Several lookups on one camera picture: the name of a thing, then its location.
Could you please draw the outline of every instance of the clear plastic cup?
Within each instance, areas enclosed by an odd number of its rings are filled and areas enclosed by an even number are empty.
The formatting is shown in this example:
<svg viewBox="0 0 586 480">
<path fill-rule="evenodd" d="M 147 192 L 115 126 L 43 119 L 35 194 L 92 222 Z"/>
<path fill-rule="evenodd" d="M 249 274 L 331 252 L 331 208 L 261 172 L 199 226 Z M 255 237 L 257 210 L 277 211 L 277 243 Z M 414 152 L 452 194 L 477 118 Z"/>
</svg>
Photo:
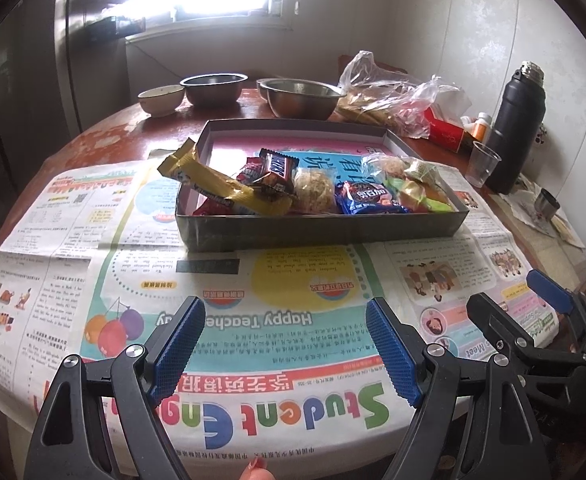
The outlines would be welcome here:
<svg viewBox="0 0 586 480">
<path fill-rule="evenodd" d="M 482 187 L 500 160 L 502 158 L 497 153 L 475 140 L 473 142 L 473 153 L 471 153 L 468 168 L 464 175 L 465 179 L 472 186 Z"/>
</svg>

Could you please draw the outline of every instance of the orange balloon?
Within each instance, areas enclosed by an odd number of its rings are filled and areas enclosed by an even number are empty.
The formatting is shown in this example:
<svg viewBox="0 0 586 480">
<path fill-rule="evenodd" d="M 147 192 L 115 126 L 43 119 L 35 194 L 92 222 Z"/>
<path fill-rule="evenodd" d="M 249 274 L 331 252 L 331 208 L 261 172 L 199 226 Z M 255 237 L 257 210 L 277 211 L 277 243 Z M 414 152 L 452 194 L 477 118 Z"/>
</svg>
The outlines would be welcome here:
<svg viewBox="0 0 586 480">
<path fill-rule="evenodd" d="M 96 344 L 102 328 L 106 325 L 106 316 L 97 314 L 91 317 L 84 327 L 84 338 L 91 344 Z"/>
</svg>

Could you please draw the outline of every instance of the purple balloon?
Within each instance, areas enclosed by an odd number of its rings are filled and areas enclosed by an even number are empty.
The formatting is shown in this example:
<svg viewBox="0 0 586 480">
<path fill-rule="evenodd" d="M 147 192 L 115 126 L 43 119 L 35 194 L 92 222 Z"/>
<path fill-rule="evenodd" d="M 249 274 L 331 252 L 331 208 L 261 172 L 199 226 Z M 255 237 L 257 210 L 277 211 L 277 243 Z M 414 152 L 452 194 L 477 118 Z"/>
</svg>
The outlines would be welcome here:
<svg viewBox="0 0 586 480">
<path fill-rule="evenodd" d="M 132 308 L 122 312 L 122 315 L 119 316 L 119 322 L 124 325 L 126 339 L 129 341 L 137 339 L 144 331 L 144 318 L 137 310 L 133 310 Z"/>
</svg>

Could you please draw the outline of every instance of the blue gripper pad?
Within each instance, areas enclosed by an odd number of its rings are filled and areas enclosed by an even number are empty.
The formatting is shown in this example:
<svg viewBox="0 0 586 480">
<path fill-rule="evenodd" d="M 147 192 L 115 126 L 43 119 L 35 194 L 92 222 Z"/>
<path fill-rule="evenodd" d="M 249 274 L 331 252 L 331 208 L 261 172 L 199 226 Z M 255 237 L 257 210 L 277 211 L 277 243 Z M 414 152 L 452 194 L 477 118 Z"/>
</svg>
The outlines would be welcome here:
<svg viewBox="0 0 586 480">
<path fill-rule="evenodd" d="M 533 269 L 526 276 L 528 287 L 560 314 L 572 311 L 572 294 L 539 270 Z"/>
<path fill-rule="evenodd" d="M 415 362 L 375 300 L 366 304 L 366 326 L 395 391 L 408 400 L 411 406 L 418 406 L 424 395 L 417 384 Z"/>
<path fill-rule="evenodd" d="M 175 387 L 184 368 L 186 368 L 186 364 L 188 364 L 188 359 L 190 359 L 199 336 L 204 330 L 206 322 L 204 302 L 199 298 L 191 297 L 188 299 L 192 300 L 192 303 L 187 306 L 186 314 L 178 321 L 177 327 L 155 360 L 153 383 L 148 390 L 148 395 L 155 406 L 158 406 L 163 399 L 170 397 L 175 392 Z M 176 317 L 185 306 L 183 304 L 180 307 Z"/>
</svg>

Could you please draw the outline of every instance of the finger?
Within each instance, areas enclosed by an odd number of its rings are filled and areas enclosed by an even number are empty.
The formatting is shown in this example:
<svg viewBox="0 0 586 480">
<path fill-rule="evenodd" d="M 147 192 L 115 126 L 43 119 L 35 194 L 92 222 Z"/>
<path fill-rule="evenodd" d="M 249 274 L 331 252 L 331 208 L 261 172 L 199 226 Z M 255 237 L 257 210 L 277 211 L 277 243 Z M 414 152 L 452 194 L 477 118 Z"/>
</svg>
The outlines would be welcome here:
<svg viewBox="0 0 586 480">
<path fill-rule="evenodd" d="M 266 470 L 266 460 L 255 457 L 240 476 L 240 480 L 275 480 L 275 477 Z"/>
</svg>

